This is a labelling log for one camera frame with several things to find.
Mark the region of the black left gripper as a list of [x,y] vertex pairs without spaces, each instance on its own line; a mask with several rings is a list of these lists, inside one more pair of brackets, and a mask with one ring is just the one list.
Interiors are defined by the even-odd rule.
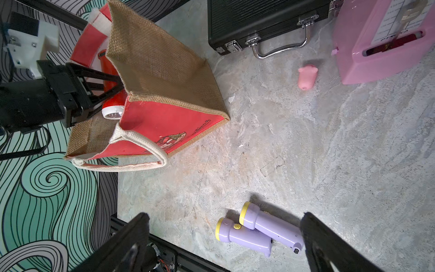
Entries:
[[[55,97],[60,120],[67,128],[102,113],[103,104],[123,89],[123,82],[118,75],[76,63],[55,65],[51,60],[38,60],[37,67],[49,92]],[[92,82],[89,79],[109,83]]]

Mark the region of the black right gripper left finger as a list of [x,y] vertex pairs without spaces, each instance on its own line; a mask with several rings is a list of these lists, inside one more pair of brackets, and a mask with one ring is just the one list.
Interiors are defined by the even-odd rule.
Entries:
[[116,232],[75,272],[149,272],[151,248],[148,246],[149,216],[140,213]]

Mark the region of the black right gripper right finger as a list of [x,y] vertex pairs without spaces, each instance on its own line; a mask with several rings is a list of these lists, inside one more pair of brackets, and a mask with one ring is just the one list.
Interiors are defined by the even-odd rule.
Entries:
[[300,229],[312,272],[380,272],[381,269],[340,238],[314,214],[304,214]]

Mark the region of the purple flashlight row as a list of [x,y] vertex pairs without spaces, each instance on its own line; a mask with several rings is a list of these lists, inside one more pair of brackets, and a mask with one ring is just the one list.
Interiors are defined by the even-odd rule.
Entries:
[[272,239],[267,235],[250,230],[228,218],[220,218],[216,224],[215,237],[224,243],[236,243],[240,246],[271,256]]
[[262,211],[259,206],[249,201],[244,203],[242,207],[239,223],[250,230],[257,230],[292,248],[296,254],[303,250],[304,239],[298,227]]

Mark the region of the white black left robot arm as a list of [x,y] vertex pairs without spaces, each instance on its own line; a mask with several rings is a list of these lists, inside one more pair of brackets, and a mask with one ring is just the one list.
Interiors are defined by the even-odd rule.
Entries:
[[70,128],[87,121],[123,90],[119,76],[75,63],[40,60],[37,66],[41,79],[1,84],[1,134],[6,142],[16,132],[35,132],[51,122]]

